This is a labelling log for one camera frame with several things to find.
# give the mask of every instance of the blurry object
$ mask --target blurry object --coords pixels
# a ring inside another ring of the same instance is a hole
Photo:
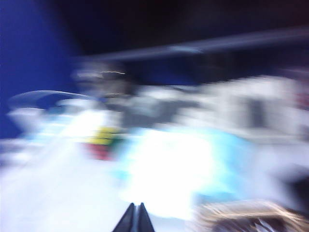
[[[296,196],[296,201],[302,206],[302,210],[309,214],[309,175],[308,169],[304,169],[304,171],[299,177],[286,183]]]
[[[112,232],[155,232],[144,203],[130,204]]]
[[[193,232],[307,232],[307,220],[265,201],[206,204],[189,223]]]
[[[87,139],[86,145],[99,160],[112,160],[111,150],[122,141],[121,130],[116,127],[102,127],[91,138]]]
[[[123,96],[129,92],[131,83],[119,65],[97,61],[80,62],[72,74],[81,92],[98,99]]]
[[[198,93],[183,96],[200,107],[183,108],[173,122],[216,128],[259,142],[297,139],[295,92],[296,81],[275,76],[205,84]]]
[[[49,95],[70,96],[73,99],[57,101],[48,109],[38,108],[37,101]],[[23,143],[14,149],[10,157],[5,156],[9,159],[7,161],[25,164],[33,157],[44,156],[46,151],[64,138],[86,136],[88,132],[80,125],[78,118],[83,117],[84,112],[92,111],[96,104],[93,97],[55,90],[37,90],[13,96],[9,99],[12,111],[8,115],[23,130],[19,138]],[[96,121],[91,121],[91,117],[87,120],[82,124],[88,124],[87,130],[91,130],[89,123]]]
[[[283,69],[287,76],[297,81],[296,103],[300,112],[299,127],[302,138],[309,141],[309,69],[306,67],[293,67]]]
[[[159,58],[167,56],[181,56],[186,54],[213,53],[222,50],[237,50],[259,47],[262,45],[278,46],[291,42],[301,42],[309,38],[308,27],[295,27],[275,30],[265,30],[239,35],[231,35],[206,40],[155,46],[136,50],[105,53],[83,57],[85,60],[96,61],[128,61]]]
[[[14,162],[14,156],[27,145],[24,139],[0,140],[0,166],[5,167]]]
[[[138,86],[134,96],[123,101],[106,103],[111,110],[121,112],[121,127],[154,128],[159,123],[171,123],[178,110],[198,107],[198,102],[187,98],[184,91],[168,86]]]
[[[245,196],[250,143],[218,130],[134,129],[114,153],[120,196],[160,217],[187,219],[197,195],[208,202]]]

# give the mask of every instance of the black object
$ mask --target black object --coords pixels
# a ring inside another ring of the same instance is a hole
[[[265,109],[263,101],[257,99],[248,100],[249,113],[250,113],[250,128],[264,128],[265,122]]]
[[[220,220],[212,229],[213,232],[288,232],[285,222],[279,218],[240,218]]]
[[[121,127],[125,129],[142,127],[153,128],[156,123],[171,123],[181,108],[200,108],[194,101],[161,101],[151,97],[140,97],[142,101],[131,102],[130,106],[106,103],[109,110],[123,113]]]
[[[309,215],[309,175],[304,175],[301,178],[289,183],[292,191],[295,193],[298,202],[302,205],[306,217]]]
[[[112,232],[155,232],[143,203],[129,205]]]

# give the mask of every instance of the light blue object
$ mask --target light blue object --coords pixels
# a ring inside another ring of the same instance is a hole
[[[139,162],[137,157],[140,156],[140,154],[138,154],[140,148],[144,144],[149,144],[147,138],[150,136],[152,131],[154,130],[140,128],[134,129],[130,133],[132,138],[128,139],[117,148],[115,151],[119,158],[119,166],[115,172],[117,178],[127,182],[132,180],[134,175],[132,172],[132,167],[134,165],[136,166],[136,162]],[[208,202],[223,202],[242,200],[246,198],[246,193],[243,186],[246,181],[247,170],[251,158],[251,143],[232,134],[214,129],[174,128],[161,131],[168,132],[169,136],[181,136],[181,134],[183,134],[184,136],[189,136],[192,138],[192,141],[205,141],[205,143],[211,145],[211,154],[205,154],[205,156],[210,156],[211,162],[203,163],[202,165],[205,166],[205,169],[201,170],[202,172],[200,176],[195,175],[192,177],[192,181],[196,181],[195,177],[196,179],[199,179],[203,178],[203,176],[211,176],[211,179],[202,179],[202,182],[198,185],[198,188],[194,189],[192,194],[204,196]],[[156,149],[158,149],[158,143],[154,142],[154,144]],[[194,143],[188,143],[187,145],[191,146],[192,150],[194,150]],[[153,154],[147,153],[143,154],[143,156],[152,155]],[[199,156],[188,154],[186,159],[190,160],[192,157],[194,157],[194,159],[198,159]],[[166,162],[165,159],[162,159],[162,162],[162,165],[166,165],[166,163],[164,163]],[[170,165],[171,175],[174,174],[173,170],[180,162],[183,162],[183,160],[175,159],[174,162],[167,164]],[[188,167],[188,169],[184,170],[184,172],[188,170],[195,172],[194,167]],[[160,165],[158,165],[157,171],[160,172]]]
[[[50,114],[46,121],[37,131],[26,133],[22,136],[23,139],[35,144],[46,145],[56,135],[60,134],[64,128],[70,124],[73,116],[63,114]]]

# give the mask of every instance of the dark background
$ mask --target dark background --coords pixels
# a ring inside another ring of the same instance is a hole
[[[11,96],[39,89],[77,92],[72,56],[309,25],[308,9],[306,0],[1,1],[1,138],[20,133],[6,116]],[[304,42],[125,65],[143,84],[193,85],[307,66],[308,48]]]

